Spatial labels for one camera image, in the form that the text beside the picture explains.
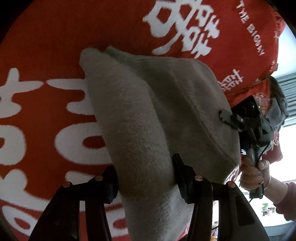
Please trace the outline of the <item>pink-sleeved right forearm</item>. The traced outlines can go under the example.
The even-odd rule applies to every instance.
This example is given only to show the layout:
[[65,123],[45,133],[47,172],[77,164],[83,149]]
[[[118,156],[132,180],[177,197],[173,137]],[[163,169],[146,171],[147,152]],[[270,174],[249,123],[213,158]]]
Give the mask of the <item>pink-sleeved right forearm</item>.
[[275,211],[282,214],[286,221],[295,220],[295,183],[283,183],[269,177],[269,183],[264,188],[264,195],[273,202]]

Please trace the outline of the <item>person's right hand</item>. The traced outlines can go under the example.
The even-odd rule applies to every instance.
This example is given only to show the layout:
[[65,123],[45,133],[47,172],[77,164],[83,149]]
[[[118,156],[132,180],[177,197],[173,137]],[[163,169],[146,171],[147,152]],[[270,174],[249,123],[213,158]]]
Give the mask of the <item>person's right hand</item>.
[[251,165],[248,156],[243,155],[241,158],[241,177],[240,185],[246,190],[255,190],[263,185],[266,188],[270,182],[269,161],[260,160],[258,167]]

